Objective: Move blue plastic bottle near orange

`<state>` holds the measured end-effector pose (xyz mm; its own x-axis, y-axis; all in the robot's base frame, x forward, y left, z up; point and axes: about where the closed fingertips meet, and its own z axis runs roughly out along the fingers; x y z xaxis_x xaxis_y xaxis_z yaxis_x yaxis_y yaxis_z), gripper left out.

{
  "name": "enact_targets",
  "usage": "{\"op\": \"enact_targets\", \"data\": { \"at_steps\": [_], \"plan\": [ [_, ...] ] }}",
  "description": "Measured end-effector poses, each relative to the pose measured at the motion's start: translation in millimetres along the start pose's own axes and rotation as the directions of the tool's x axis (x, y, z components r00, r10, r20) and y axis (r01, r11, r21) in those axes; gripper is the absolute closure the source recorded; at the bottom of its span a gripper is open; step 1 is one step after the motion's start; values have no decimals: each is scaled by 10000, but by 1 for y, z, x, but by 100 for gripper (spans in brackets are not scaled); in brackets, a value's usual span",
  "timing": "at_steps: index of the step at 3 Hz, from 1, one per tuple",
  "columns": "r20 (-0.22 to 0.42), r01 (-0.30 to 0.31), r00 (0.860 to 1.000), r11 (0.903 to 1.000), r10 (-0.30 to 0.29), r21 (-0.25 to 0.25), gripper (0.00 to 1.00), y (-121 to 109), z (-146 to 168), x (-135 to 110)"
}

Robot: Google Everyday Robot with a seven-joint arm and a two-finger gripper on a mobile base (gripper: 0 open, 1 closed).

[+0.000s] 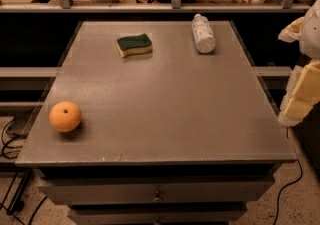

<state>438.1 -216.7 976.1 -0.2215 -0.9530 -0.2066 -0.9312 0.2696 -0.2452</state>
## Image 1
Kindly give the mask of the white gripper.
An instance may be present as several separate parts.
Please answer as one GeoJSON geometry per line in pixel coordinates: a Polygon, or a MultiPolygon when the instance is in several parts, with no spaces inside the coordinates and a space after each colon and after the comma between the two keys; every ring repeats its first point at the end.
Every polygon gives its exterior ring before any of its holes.
{"type": "MultiPolygon", "coordinates": [[[[320,0],[286,26],[278,39],[292,43],[299,41],[300,52],[311,59],[320,59],[320,0]]],[[[281,125],[294,127],[320,102],[320,61],[311,61],[304,67],[296,65],[292,70],[286,94],[280,105],[278,121],[281,125]]]]}

